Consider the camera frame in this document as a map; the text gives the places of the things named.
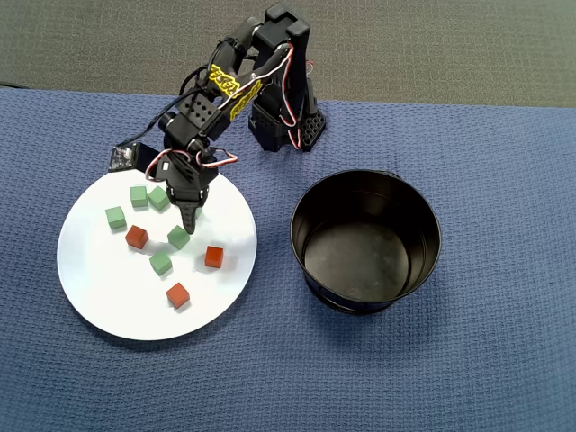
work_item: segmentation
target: floor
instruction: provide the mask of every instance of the floor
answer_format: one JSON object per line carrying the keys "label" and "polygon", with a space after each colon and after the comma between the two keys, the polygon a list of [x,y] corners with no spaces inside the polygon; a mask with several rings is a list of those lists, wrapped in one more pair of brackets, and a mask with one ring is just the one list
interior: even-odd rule
{"label": "floor", "polygon": [[[274,0],[0,0],[0,81],[174,94]],[[576,106],[574,0],[297,0],[319,99]]]}

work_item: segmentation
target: green cube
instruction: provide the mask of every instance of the green cube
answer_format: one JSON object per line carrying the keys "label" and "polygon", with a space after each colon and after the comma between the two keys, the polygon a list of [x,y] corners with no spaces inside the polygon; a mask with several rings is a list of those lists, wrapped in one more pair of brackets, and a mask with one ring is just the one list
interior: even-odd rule
{"label": "green cube", "polygon": [[178,225],[168,233],[168,242],[177,249],[182,249],[189,241],[190,234]]}
{"label": "green cube", "polygon": [[124,217],[122,207],[113,207],[106,210],[106,218],[108,218],[108,225],[110,225],[110,228],[113,230],[126,226],[126,218]]}
{"label": "green cube", "polygon": [[152,205],[159,210],[164,209],[170,204],[170,199],[168,195],[166,195],[166,191],[160,186],[155,187],[154,190],[148,194],[148,198]]}
{"label": "green cube", "polygon": [[151,256],[150,263],[158,276],[163,275],[172,268],[172,261],[166,252],[160,252]]}
{"label": "green cube", "polygon": [[132,207],[148,207],[148,194],[146,193],[146,186],[131,187],[130,201],[132,201]]}

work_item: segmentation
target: black bowl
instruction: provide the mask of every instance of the black bowl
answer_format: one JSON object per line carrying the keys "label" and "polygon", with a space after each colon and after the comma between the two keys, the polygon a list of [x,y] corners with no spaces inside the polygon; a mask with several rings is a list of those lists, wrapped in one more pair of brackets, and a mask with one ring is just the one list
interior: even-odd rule
{"label": "black bowl", "polygon": [[365,314],[413,293],[434,271],[440,225],[397,175],[331,175],[296,205],[291,240],[312,291],[340,311]]}

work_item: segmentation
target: blue textured fabric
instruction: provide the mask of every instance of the blue textured fabric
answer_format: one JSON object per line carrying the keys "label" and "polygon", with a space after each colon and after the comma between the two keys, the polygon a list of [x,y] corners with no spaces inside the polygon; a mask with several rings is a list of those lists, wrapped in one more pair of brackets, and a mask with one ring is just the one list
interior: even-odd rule
{"label": "blue textured fabric", "polygon": [[[310,154],[262,151],[244,112],[218,144],[256,219],[251,280],[207,327],[140,343],[74,311],[56,246],[168,100],[0,91],[0,430],[575,430],[576,110],[326,102]],[[306,188],[356,167],[417,187],[444,240],[428,282],[368,317],[316,300],[289,239]]]}

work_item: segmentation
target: white wire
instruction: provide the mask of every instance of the white wire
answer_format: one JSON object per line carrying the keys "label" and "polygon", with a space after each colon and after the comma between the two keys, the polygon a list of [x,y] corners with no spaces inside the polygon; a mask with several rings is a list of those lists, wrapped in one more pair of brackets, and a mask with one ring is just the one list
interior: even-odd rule
{"label": "white wire", "polygon": [[294,52],[294,48],[291,47],[290,48],[290,52],[288,53],[288,64],[286,65],[286,69],[284,70],[284,75],[282,77],[282,98],[284,100],[284,106],[286,107],[286,110],[288,110],[288,113],[290,114],[290,117],[292,117],[292,124],[289,124],[288,121],[286,121],[286,119],[280,115],[280,118],[282,119],[283,123],[288,126],[289,128],[293,128],[294,126],[296,126],[296,117],[294,116],[294,113],[292,111],[292,107],[288,104],[288,100],[286,99],[286,76],[288,75],[288,69],[290,69],[290,65],[292,64],[292,54]]}
{"label": "white wire", "polygon": [[270,77],[272,74],[275,74],[277,71],[279,71],[279,70],[282,68],[282,66],[284,66],[284,64],[286,63],[286,61],[288,61],[288,60],[290,59],[290,56],[291,56],[291,54],[292,54],[292,51],[293,51],[293,49],[291,49],[290,52],[288,53],[288,55],[284,58],[284,60],[282,60],[282,62],[281,62],[277,67],[275,67],[274,69],[272,69],[270,72],[268,72],[268,73],[265,74],[265,75],[255,76],[255,77],[252,78],[250,81],[248,81],[247,83],[245,83],[241,88],[239,88],[237,91],[235,91],[233,94],[231,94],[230,97],[229,97],[228,99],[226,99],[226,101],[224,101],[224,102],[218,107],[218,109],[222,111],[222,110],[224,109],[224,107],[225,107],[226,105],[228,105],[228,104],[230,103],[230,101],[231,101],[232,99],[234,99],[234,97],[235,97],[238,93],[243,92],[243,91],[246,90],[248,87],[252,86],[258,79],[268,78],[268,77]]}
{"label": "white wire", "polygon": [[290,138],[290,142],[295,149],[300,150],[302,148],[302,130],[300,128],[298,129],[298,144],[296,144],[296,141],[294,141],[292,136],[292,129],[288,130],[288,138]]}
{"label": "white wire", "polygon": [[216,151],[222,151],[222,152],[226,153],[226,156],[228,156],[228,158],[224,159],[224,160],[219,160],[217,162],[211,162],[210,164],[203,164],[202,161],[200,160],[200,152],[198,152],[198,153],[196,153],[196,163],[199,166],[202,166],[205,168],[215,168],[215,167],[222,167],[222,166],[227,165],[227,164],[233,164],[235,162],[238,162],[238,156],[231,154],[225,148],[216,148],[215,152]]}
{"label": "white wire", "polygon": [[306,65],[310,65],[310,70],[308,70],[308,67],[306,67],[306,77],[310,77],[312,75],[312,71],[314,70],[314,63],[306,62]]}

